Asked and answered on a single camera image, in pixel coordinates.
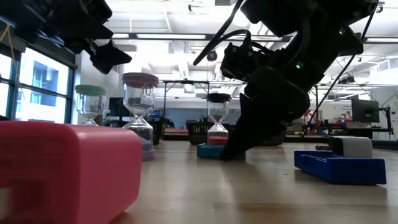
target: blue plastic tray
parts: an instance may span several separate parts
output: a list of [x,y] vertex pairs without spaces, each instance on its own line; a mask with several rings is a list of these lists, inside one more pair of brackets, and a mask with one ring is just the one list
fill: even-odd
[[294,166],[331,184],[386,184],[384,159],[352,159],[331,151],[295,151]]
[[[206,144],[199,144],[197,146],[197,156],[204,159],[219,159],[221,150],[224,146],[208,146]],[[235,158],[236,160],[245,160],[246,154],[243,153]]]

